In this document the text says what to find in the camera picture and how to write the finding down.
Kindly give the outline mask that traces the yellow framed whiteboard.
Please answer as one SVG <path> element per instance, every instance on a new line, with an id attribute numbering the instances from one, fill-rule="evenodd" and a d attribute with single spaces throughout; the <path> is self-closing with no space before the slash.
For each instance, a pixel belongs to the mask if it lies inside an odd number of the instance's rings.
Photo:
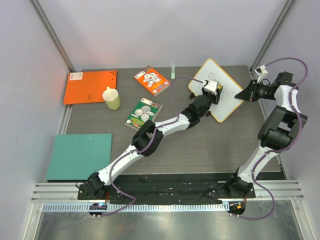
<path id="1" fill-rule="evenodd" d="M 206 115 L 211 115 L 217 122 L 224 122 L 244 101 L 235 98 L 242 92 L 242 87 L 231 78 L 213 59 L 208 58 L 191 80 L 188 89 L 195 97 L 200 96 L 204 84 L 200 82 L 215 81 L 222 86 L 218 104 L 212 104 Z"/>

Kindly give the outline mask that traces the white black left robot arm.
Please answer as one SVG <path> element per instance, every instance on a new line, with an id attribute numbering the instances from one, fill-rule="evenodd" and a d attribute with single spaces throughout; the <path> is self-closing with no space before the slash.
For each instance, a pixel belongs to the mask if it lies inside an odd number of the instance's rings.
<path id="1" fill-rule="evenodd" d="M 164 137 L 197 125 L 210 111 L 211 105 L 219 103 L 221 91 L 217 89 L 211 93 L 203 90 L 187 108 L 171 119 L 162 122 L 147 120 L 135 133 L 128 148 L 116 160 L 88 177 L 85 185 L 87 192 L 97 200 L 102 199 L 113 180 L 136 161 L 152 155 Z"/>

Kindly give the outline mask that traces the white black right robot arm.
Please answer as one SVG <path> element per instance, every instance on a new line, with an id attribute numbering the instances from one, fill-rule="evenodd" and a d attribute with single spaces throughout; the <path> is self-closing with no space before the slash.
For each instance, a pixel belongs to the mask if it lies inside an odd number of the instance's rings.
<path id="1" fill-rule="evenodd" d="M 258 133 L 257 148 L 226 182 L 225 190 L 231 198 L 243 198 L 253 191 L 253 183 L 261 170 L 273 157 L 294 144 L 306 124 L 308 117 L 299 111 L 298 87 L 292 78 L 293 74 L 284 71 L 269 85 L 251 80 L 247 88 L 235 95 L 235 98 L 248 102 L 274 100 L 276 106 Z"/>

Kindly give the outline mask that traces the green marker pen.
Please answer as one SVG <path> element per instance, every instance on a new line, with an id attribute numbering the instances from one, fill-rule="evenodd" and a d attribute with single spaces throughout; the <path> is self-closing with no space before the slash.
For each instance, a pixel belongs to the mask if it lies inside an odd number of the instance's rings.
<path id="1" fill-rule="evenodd" d="M 176 72 L 175 72 L 175 66 L 172 65 L 171 66 L 171 74 L 170 74 L 170 78 L 173 80 L 175 78 Z"/>

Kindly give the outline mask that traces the green paperback book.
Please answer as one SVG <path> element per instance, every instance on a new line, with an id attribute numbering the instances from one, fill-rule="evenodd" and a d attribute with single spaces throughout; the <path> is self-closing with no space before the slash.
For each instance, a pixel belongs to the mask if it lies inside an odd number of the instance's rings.
<path id="1" fill-rule="evenodd" d="M 155 120 L 162 108 L 163 104 L 143 97 L 131 111 L 124 124 L 139 130 L 148 120 Z"/>

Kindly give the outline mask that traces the orange paperback book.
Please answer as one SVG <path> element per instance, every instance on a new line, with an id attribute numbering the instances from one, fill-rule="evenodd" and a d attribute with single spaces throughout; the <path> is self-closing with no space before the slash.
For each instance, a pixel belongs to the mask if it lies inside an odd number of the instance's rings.
<path id="1" fill-rule="evenodd" d="M 135 74 L 133 78 L 154 97 L 166 90 L 171 84 L 169 80 L 149 65 Z"/>

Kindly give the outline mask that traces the cream paper cup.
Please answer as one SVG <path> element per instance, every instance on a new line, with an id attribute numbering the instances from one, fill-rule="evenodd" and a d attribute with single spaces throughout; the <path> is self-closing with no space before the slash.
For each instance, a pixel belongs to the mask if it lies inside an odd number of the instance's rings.
<path id="1" fill-rule="evenodd" d="M 110 110 L 116 111 L 120 108 L 120 96 L 116 89 L 110 88 L 108 86 L 106 90 L 102 93 L 102 98 Z"/>

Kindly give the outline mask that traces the teal board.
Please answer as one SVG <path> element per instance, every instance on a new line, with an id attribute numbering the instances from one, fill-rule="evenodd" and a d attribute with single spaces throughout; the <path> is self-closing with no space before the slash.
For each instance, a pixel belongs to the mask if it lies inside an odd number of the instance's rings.
<path id="1" fill-rule="evenodd" d="M 110 133 L 56 135 L 46 180 L 86 180 L 110 164 L 111 147 Z"/>

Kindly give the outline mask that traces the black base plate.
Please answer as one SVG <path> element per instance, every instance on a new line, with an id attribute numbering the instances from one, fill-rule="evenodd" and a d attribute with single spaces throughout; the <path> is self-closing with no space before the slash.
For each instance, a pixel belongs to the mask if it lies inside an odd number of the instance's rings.
<path id="1" fill-rule="evenodd" d="M 254 199 L 253 182 L 245 182 L 233 173 L 123 174 L 104 186 L 97 176 L 78 187 L 78 200 L 105 200 L 126 205 L 135 197 L 135 205 L 208 205 L 223 199 Z"/>

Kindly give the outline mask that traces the aluminium frame rail right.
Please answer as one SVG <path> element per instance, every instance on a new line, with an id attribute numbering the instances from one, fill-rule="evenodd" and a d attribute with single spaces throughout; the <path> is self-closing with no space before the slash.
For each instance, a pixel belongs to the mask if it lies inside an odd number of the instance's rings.
<path id="1" fill-rule="evenodd" d="M 272 42 L 276 38 L 278 32 L 280 31 L 282 25 L 284 24 L 286 18 L 288 17 L 291 10 L 295 6 L 296 2 L 297 2 L 297 0 L 286 0 L 284 2 L 284 5 L 283 5 L 280 13 L 278 14 L 277 18 L 275 19 L 275 22 L 272 25 L 271 30 L 267 34 L 267 37 L 266 37 L 265 41 L 263 42 L 262 47 L 260 48 L 255 60 L 253 61 L 253 64 L 249 68 L 250 73 L 254 72 L 254 69 L 256 67 L 258 67 L 259 63 L 262 61 L 262 59 L 266 55 L 269 47 L 271 46 Z"/>

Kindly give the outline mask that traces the aluminium frame rail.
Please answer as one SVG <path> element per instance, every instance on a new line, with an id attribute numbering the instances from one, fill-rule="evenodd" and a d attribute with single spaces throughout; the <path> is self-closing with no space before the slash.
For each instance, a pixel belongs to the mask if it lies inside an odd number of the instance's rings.
<path id="1" fill-rule="evenodd" d="M 52 40 L 54 46 L 56 47 L 58 53 L 60 54 L 62 60 L 64 61 L 65 65 L 67 66 L 68 70 L 70 72 L 75 72 L 76 70 L 75 70 L 67 52 L 65 51 L 58 35 L 56 34 L 49 18 L 47 17 L 43 7 L 41 6 L 41 3 L 38 0 L 29 0 L 29 3 L 33 7 L 37 16 L 39 17 L 40 22 L 44 26 L 48 36 Z"/>
<path id="2" fill-rule="evenodd" d="M 297 0 L 286 0 L 284 2 L 284 5 L 283 5 L 280 13 L 278 14 L 277 18 L 275 19 L 275 22 L 272 25 L 271 30 L 267 34 L 267 37 L 266 37 L 265 41 L 263 42 L 262 47 L 260 48 L 255 60 L 253 61 L 253 64 L 249 68 L 250 73 L 254 72 L 254 69 L 256 67 L 258 67 L 259 63 L 262 61 L 262 59 L 266 55 L 269 47 L 271 46 L 272 42 L 276 38 L 278 32 L 280 31 L 282 25 L 284 24 L 286 18 L 288 17 L 291 10 L 295 6 L 296 2 L 297 2 Z"/>

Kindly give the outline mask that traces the aluminium frame rail left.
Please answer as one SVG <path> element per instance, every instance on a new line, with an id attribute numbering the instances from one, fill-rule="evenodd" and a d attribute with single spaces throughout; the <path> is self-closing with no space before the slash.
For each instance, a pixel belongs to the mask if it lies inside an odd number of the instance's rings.
<path id="1" fill-rule="evenodd" d="M 62 60 L 64 61 L 65 65 L 67 66 L 68 70 L 70 72 L 75 72 L 76 70 L 75 70 L 67 52 L 65 51 L 58 35 L 56 34 L 49 18 L 47 17 L 43 7 L 41 6 L 41 3 L 38 0 L 29 0 L 29 3 L 33 7 L 37 16 L 39 17 L 40 22 L 44 26 L 48 36 L 52 40 L 54 46 L 56 47 L 58 53 L 60 54 Z"/>

